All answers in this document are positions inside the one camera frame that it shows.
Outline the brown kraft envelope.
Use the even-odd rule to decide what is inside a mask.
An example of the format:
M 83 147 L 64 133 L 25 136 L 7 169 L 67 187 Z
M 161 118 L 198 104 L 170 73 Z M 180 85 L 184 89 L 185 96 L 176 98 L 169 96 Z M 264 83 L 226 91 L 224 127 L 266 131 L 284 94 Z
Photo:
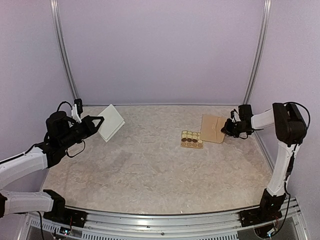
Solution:
M 221 131 L 227 121 L 226 117 L 203 114 L 200 139 L 205 142 L 221 144 L 225 134 Z

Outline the cream lined letter paper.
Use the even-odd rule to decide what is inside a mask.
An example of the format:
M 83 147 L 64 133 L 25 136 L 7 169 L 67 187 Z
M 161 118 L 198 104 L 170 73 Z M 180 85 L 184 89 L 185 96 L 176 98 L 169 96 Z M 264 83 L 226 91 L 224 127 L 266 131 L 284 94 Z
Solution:
M 125 124 L 125 121 L 112 104 L 105 108 L 98 116 L 104 118 L 98 133 L 107 143 Z

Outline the round sticker seal sheet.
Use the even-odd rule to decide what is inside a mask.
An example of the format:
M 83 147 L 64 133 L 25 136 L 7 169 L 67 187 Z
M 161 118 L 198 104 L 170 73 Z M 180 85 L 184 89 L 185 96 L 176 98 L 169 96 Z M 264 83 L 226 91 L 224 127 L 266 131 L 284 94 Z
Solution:
M 183 148 L 203 149 L 204 142 L 201 140 L 201 133 L 183 130 L 181 132 L 180 146 Z

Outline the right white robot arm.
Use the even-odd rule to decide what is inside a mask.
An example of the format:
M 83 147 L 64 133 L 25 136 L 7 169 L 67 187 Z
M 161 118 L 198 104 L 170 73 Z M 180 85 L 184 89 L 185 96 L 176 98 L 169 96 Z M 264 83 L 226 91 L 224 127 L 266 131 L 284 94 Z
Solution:
M 305 122 L 299 107 L 307 110 L 297 102 L 275 102 L 271 109 L 253 114 L 251 105 L 243 104 L 238 107 L 238 110 L 231 111 L 230 118 L 221 129 L 222 133 L 239 138 L 242 133 L 249 136 L 265 127 L 274 126 L 278 140 L 277 158 L 270 182 L 255 212 L 260 222 L 266 222 L 269 218 L 275 217 L 280 212 L 286 196 L 289 195 L 287 185 L 294 161 L 311 123 L 310 113 L 306 112 L 308 120 Z

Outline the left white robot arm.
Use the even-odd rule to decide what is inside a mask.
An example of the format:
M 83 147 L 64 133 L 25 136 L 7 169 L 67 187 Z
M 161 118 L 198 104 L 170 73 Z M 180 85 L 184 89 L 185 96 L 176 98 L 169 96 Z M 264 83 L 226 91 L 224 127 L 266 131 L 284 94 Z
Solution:
M 68 149 L 84 142 L 98 132 L 104 122 L 102 116 L 87 115 L 80 121 L 56 111 L 46 120 L 47 133 L 43 142 L 35 143 L 27 151 L 0 162 L 0 215 L 43 212 L 63 223 L 70 218 L 65 199 L 53 190 L 39 192 L 7 191 L 10 183 L 33 172 L 56 166 Z

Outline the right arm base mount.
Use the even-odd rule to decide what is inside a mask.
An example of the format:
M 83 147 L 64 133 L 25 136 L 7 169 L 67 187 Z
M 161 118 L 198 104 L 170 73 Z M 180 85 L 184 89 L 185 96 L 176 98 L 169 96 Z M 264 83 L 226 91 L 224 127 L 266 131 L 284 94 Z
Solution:
M 258 207 L 239 212 L 241 226 L 248 227 L 276 220 L 276 218 L 280 219 L 283 216 L 281 206 L 286 196 L 286 193 L 279 196 L 271 195 L 265 189 Z

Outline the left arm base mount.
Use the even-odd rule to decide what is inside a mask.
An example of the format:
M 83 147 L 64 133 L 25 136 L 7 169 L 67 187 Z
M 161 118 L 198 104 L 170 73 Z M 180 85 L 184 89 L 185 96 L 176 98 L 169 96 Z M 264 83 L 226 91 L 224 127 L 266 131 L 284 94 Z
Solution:
M 45 189 L 43 192 L 48 194 L 53 200 L 51 211 L 43 213 L 43 217 L 45 219 L 56 223 L 65 224 L 70 227 L 84 227 L 87 220 L 87 212 L 67 208 L 66 200 L 53 190 Z

